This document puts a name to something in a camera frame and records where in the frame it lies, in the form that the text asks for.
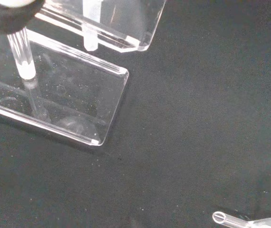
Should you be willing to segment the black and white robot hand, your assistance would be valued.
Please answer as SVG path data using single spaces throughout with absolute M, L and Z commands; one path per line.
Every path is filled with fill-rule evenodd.
M 0 34 L 22 30 L 41 10 L 44 0 L 0 0 Z

